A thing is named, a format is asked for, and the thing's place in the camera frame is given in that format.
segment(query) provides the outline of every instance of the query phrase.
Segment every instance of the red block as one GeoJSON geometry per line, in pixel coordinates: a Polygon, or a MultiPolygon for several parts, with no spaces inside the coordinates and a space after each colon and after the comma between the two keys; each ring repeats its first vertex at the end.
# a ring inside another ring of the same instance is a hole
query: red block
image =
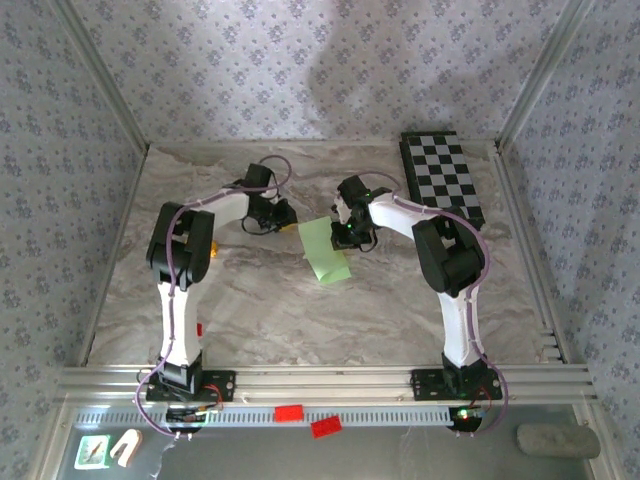
{"type": "Polygon", "coordinates": [[[342,424],[340,423],[340,417],[334,415],[333,417],[325,418],[311,424],[311,434],[313,438],[320,438],[332,433],[338,433],[342,430],[342,424]]]}
{"type": "Polygon", "coordinates": [[[300,422],[303,419],[304,410],[302,408],[302,405],[286,405],[284,407],[276,407],[276,423],[300,422]]]}

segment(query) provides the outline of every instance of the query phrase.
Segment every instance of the wall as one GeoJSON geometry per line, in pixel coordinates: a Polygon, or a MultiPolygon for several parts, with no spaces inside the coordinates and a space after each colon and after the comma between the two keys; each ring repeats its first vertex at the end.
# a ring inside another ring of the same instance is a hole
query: wall
{"type": "Polygon", "coordinates": [[[508,160],[565,334],[640,475],[640,5],[598,2],[508,160]]]}
{"type": "Polygon", "coordinates": [[[78,355],[139,159],[44,0],[0,2],[0,478],[78,355]]]}
{"type": "Polygon", "coordinates": [[[153,143],[493,138],[565,0],[76,4],[153,143]]]}

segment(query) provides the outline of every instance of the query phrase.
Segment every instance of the green sticky note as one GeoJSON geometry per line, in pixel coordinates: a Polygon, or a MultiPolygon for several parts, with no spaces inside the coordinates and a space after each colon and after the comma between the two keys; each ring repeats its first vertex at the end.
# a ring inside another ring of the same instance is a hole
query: green sticky note
{"type": "Polygon", "coordinates": [[[305,256],[320,283],[328,284],[351,277],[344,254],[331,246],[331,218],[300,223],[298,233],[305,256]]]}

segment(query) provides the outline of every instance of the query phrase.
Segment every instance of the black and white checkerboard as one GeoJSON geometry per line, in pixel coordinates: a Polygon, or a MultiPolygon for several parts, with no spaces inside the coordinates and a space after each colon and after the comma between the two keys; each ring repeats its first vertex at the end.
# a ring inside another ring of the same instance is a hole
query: black and white checkerboard
{"type": "Polygon", "coordinates": [[[428,207],[460,207],[474,227],[484,224],[455,132],[403,133],[400,151],[412,201],[428,207]]]}

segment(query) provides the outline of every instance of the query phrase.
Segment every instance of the marble surface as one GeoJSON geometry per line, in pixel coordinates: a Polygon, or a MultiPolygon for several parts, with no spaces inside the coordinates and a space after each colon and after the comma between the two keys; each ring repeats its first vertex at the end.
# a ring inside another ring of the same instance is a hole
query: marble surface
{"type": "MultiPolygon", "coordinates": [[[[146,364],[158,354],[160,299],[145,252],[160,206],[204,197],[244,176],[269,153],[294,167],[285,195],[300,222],[328,215],[337,185],[363,170],[404,184],[397,145],[244,144],[152,147],[119,247],[90,364],[146,364]]],[[[537,363],[541,329],[488,160],[465,150],[478,190],[493,268],[479,294],[485,349],[500,363],[537,363]]],[[[270,164],[281,176],[284,167],[270,164]]],[[[370,187],[387,180],[366,177],[370,187]]],[[[347,252],[352,278],[321,285],[296,229],[263,237],[239,222],[216,233],[218,257],[201,289],[198,318],[209,365],[439,364],[444,330],[436,294],[422,278],[415,246],[382,230],[371,253],[347,252]]]]}

